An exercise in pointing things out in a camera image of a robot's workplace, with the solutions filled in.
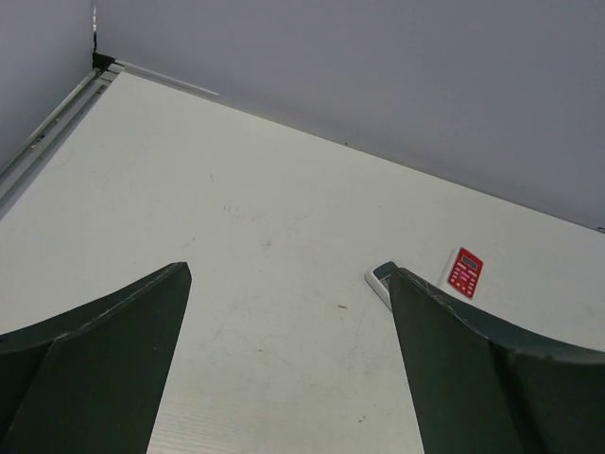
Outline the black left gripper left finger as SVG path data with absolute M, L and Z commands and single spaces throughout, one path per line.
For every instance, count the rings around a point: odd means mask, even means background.
M 171 263 L 2 335 L 2 452 L 146 452 L 191 283 Z

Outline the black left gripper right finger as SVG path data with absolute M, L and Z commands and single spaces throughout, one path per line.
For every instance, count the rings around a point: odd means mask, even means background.
M 601 453 L 604 354 L 533 333 L 406 269 L 392 314 L 426 453 Z

